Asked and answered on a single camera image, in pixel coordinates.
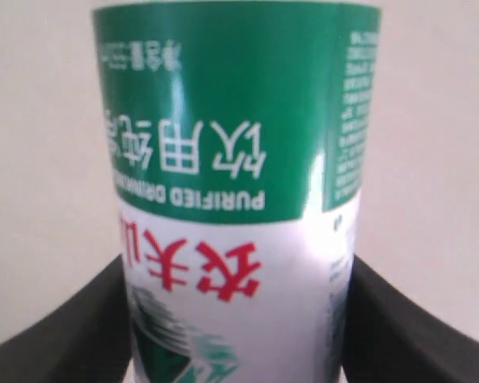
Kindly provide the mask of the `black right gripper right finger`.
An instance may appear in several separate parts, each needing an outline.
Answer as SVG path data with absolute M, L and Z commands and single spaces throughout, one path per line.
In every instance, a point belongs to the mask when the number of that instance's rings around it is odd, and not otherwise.
M 349 382 L 479 383 L 479 342 L 354 258 L 342 367 Z

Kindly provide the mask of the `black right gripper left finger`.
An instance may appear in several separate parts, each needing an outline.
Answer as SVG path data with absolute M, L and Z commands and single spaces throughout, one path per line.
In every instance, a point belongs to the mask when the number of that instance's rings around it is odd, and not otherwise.
M 131 360 L 116 257 L 41 321 L 0 344 L 0 382 L 122 382 Z

